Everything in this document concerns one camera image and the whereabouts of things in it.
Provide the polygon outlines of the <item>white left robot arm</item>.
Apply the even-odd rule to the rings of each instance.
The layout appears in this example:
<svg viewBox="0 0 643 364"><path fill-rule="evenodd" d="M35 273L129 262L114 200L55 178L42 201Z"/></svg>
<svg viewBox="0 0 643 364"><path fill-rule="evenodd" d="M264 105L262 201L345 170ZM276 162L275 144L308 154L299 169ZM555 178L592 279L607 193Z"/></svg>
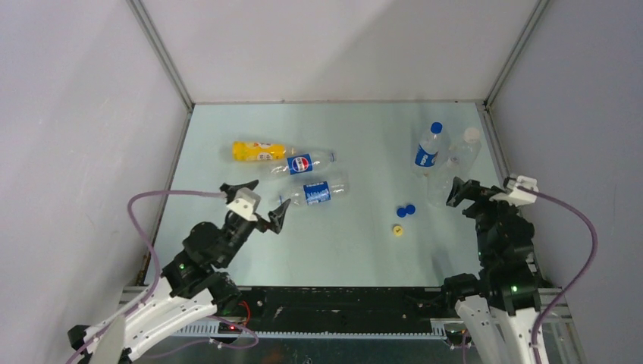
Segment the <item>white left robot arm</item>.
<svg viewBox="0 0 643 364"><path fill-rule="evenodd" d="M225 269L251 233L279 234L291 201L285 199L266 218L257 213L261 201L254 189L257 180L222 184L217 193L183 190L183 196L221 198L226 214L223 224L194 225L183 240L182 250L161 267L149 236L142 230L133 204L147 196L169 196L169 190L153 190L132 197L127 212L148 246L155 276L152 283L110 317L95 325L76 325L68 333L74 349L69 363L133 363L156 344L200 319L232 315L241 301L239 287Z"/></svg>

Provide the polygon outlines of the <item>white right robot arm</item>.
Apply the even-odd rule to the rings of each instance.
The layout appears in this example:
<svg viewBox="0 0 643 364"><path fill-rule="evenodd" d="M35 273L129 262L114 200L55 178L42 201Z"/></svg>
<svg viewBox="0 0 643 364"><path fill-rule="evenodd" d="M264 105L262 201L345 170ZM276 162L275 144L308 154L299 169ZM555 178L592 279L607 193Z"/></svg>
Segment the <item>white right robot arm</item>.
<svg viewBox="0 0 643 364"><path fill-rule="evenodd" d="M538 277L531 270L535 227L519 212L535 203L536 179L508 177L503 187L483 187L455 177L446 204L471 205L462 214L475 222L478 275L462 273L441 286L441 307L460 317L485 363L546 363L537 354L542 334Z"/></svg>

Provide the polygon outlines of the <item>clear bottle blue label front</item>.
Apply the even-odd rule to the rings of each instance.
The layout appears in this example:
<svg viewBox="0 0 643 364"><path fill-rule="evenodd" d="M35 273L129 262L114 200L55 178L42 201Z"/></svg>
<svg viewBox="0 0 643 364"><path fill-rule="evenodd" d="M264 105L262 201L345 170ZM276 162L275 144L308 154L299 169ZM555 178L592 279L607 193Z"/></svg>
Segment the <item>clear bottle blue label front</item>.
<svg viewBox="0 0 643 364"><path fill-rule="evenodd" d="M435 134L430 131L430 127L431 125L421 135L412 160L412 165L416 172L424 176L428 176L434 170L438 156L443 149L444 130L442 129L441 133Z"/></svg>

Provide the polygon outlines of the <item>clear bottle without label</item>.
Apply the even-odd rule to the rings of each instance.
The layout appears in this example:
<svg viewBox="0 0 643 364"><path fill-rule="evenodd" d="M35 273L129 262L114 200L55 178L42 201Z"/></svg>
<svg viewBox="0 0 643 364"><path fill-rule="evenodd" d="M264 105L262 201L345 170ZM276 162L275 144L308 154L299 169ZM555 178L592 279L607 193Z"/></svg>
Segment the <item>clear bottle without label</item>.
<svg viewBox="0 0 643 364"><path fill-rule="evenodd" d="M460 159L460 173L468 174L481 151L481 139L477 143L466 143L463 135L450 147L451 156Z"/></svg>

